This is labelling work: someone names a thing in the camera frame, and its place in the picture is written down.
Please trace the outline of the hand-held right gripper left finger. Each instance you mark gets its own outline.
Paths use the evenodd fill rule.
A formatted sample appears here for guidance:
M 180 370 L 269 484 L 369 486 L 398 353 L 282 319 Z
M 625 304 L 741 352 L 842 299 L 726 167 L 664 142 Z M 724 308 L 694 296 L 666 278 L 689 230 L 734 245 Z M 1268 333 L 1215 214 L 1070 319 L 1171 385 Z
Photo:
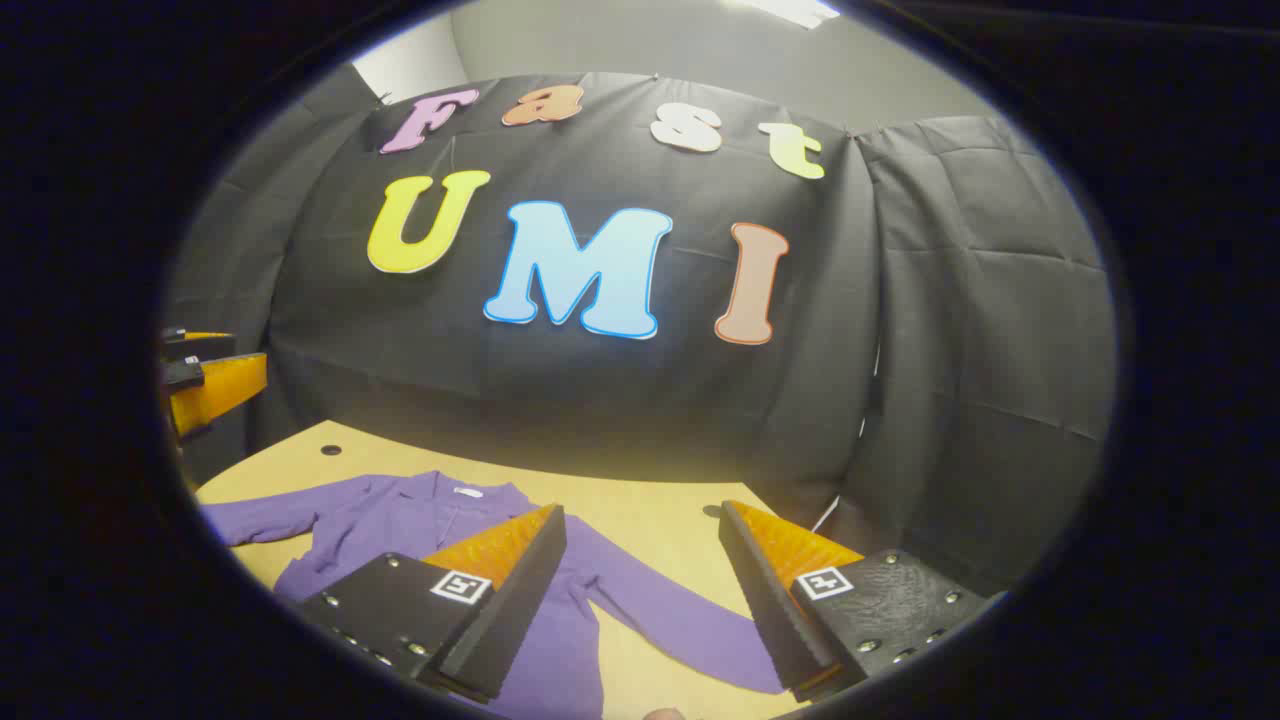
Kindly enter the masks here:
M 566 547 L 564 510 L 548 503 L 425 559 L 381 553 L 298 611 L 410 682 L 490 702 Z

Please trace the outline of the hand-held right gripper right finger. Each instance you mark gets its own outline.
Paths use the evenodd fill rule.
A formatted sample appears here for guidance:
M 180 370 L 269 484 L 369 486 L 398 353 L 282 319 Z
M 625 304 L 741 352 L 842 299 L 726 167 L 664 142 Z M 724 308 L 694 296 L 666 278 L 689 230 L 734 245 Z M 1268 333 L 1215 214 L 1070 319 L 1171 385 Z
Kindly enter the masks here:
M 861 555 L 726 500 L 724 547 L 781 684 L 817 702 L 924 656 L 991 606 L 904 550 Z

